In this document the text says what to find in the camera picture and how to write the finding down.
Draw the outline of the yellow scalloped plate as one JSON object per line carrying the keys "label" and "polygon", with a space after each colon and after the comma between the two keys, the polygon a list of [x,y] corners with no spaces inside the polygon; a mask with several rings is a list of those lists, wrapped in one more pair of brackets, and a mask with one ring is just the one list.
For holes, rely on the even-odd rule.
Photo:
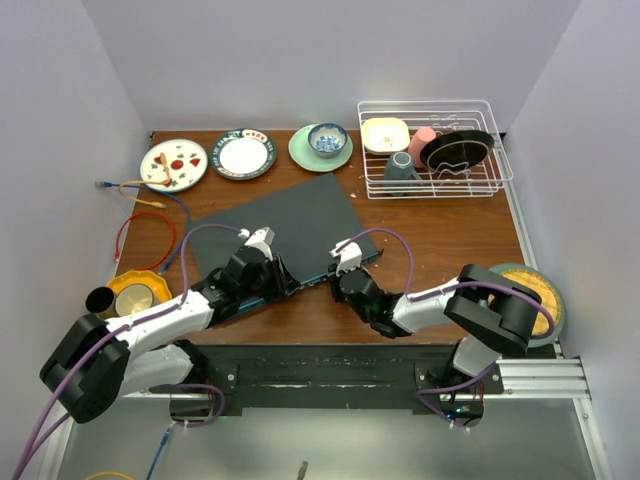
{"label": "yellow scalloped plate", "polygon": [[164,278],[150,270],[127,271],[124,274],[114,277],[106,286],[111,288],[117,296],[122,289],[131,284],[144,284],[153,291],[156,301],[152,307],[169,301],[172,298],[172,293]]}

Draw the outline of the grey plate with yellow mat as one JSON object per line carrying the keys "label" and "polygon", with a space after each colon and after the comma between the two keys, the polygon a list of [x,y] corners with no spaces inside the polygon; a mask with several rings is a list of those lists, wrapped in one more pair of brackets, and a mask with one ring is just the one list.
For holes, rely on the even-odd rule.
{"label": "grey plate with yellow mat", "polygon": [[540,335],[547,331],[548,321],[542,313],[539,313],[536,317],[533,338],[529,342],[529,347],[538,348],[553,343],[562,333],[566,323],[566,307],[557,287],[542,273],[526,265],[503,263],[492,266],[490,270],[511,281],[520,283],[540,295],[542,306],[554,319],[554,330],[550,336],[540,338]]}

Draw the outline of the light green plate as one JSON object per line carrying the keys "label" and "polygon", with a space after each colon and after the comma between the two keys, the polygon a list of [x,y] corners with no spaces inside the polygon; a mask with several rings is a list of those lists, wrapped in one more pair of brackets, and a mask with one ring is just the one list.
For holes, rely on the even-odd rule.
{"label": "light green plate", "polygon": [[322,157],[308,143],[308,134],[313,127],[315,124],[306,125],[291,137],[288,144],[291,159],[301,168],[315,173],[328,173],[344,166],[354,149],[350,136],[347,136],[346,145],[336,156]]}

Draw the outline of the black cup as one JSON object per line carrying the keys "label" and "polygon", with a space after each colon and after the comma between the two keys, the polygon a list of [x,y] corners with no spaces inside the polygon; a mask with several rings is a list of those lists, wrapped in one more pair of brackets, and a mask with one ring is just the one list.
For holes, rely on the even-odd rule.
{"label": "black cup", "polygon": [[108,286],[97,287],[88,294],[85,308],[100,318],[112,318],[117,315],[115,300],[116,293],[111,288]]}

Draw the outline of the cream square plate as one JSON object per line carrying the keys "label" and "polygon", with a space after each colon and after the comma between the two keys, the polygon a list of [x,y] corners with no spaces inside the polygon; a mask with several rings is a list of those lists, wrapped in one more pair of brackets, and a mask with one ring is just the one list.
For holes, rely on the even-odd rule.
{"label": "cream square plate", "polygon": [[395,117],[376,117],[361,125],[362,143],[372,154],[391,154],[405,150],[410,143],[407,124]]}

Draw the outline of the beige bowl on yellow plate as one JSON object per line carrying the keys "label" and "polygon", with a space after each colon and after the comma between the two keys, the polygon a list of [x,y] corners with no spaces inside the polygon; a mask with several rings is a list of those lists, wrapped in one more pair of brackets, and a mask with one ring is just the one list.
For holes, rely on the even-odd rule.
{"label": "beige bowl on yellow plate", "polygon": [[118,316],[128,316],[151,308],[156,298],[153,291],[144,284],[131,284],[117,294],[115,312]]}

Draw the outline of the white strawberry pattern plate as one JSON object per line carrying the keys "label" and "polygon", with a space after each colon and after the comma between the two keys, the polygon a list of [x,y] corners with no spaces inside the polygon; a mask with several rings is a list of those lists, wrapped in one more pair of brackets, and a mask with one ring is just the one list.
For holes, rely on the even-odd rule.
{"label": "white strawberry pattern plate", "polygon": [[141,179],[153,190],[178,193],[195,186],[208,166],[204,148],[191,140],[167,140],[152,147],[142,158]]}

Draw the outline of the aluminium frame rail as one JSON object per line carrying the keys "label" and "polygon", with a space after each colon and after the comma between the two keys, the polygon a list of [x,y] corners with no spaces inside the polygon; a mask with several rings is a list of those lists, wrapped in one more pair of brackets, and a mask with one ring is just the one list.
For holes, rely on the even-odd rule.
{"label": "aluminium frame rail", "polygon": [[607,479],[579,360],[503,360],[469,432],[409,410],[252,408],[185,430],[137,393],[54,435],[40,475],[84,479]]}

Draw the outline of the blue white patterned bowl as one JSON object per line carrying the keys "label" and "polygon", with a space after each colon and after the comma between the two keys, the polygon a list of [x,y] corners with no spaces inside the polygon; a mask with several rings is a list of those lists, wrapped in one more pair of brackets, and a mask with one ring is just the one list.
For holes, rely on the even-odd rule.
{"label": "blue white patterned bowl", "polygon": [[307,142],[311,149],[322,157],[334,157],[347,144],[346,130],[335,123],[320,123],[311,128]]}

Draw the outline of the grey mug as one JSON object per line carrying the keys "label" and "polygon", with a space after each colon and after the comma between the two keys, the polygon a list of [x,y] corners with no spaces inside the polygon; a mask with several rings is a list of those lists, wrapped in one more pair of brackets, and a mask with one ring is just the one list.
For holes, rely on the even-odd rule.
{"label": "grey mug", "polygon": [[387,160],[384,172],[384,187],[391,196],[403,196],[410,187],[422,182],[412,157],[405,151],[393,153]]}

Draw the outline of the pink cup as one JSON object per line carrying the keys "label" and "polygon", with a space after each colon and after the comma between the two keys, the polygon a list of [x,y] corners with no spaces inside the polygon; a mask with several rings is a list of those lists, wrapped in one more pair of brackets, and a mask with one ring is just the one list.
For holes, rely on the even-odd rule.
{"label": "pink cup", "polygon": [[437,132],[431,127],[420,127],[411,137],[407,153],[415,165],[421,165],[420,153],[423,148],[437,138]]}

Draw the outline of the black network switch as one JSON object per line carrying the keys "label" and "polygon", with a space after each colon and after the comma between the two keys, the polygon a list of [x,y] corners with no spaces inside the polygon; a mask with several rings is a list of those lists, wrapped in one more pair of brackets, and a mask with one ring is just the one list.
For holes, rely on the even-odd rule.
{"label": "black network switch", "polygon": [[280,254],[301,290],[328,279],[329,251],[364,230],[335,176],[322,175],[188,224],[189,246],[203,279],[193,285],[214,308],[219,325],[262,305],[252,292],[258,264],[267,259],[244,245],[262,227],[275,232],[273,257]]}

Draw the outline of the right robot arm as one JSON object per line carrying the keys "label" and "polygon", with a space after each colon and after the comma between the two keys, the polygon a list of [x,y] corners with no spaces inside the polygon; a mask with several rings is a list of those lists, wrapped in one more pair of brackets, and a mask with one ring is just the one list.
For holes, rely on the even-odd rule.
{"label": "right robot arm", "polygon": [[478,265],[419,293],[390,293],[361,267],[333,263],[328,278],[335,301],[348,304],[380,335],[395,339],[451,321],[467,336],[459,341],[426,395],[466,393],[502,356],[522,357],[533,338],[553,334],[555,322],[535,290]]}

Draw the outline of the black round plate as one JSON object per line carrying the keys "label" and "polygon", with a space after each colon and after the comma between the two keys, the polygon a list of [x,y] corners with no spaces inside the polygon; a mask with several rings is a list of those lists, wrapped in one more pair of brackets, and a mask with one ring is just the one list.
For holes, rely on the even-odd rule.
{"label": "black round plate", "polygon": [[463,130],[437,136],[420,152],[420,161],[430,170],[457,174],[483,162],[495,145],[484,131]]}

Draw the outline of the white plate dark green rim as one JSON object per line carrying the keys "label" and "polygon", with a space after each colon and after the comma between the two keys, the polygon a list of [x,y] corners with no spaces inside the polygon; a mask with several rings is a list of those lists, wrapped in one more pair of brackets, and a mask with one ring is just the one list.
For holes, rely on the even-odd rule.
{"label": "white plate dark green rim", "polygon": [[265,174],[276,156],[275,142],[267,133],[242,128],[225,132],[216,140],[210,162],[220,176],[245,181]]}

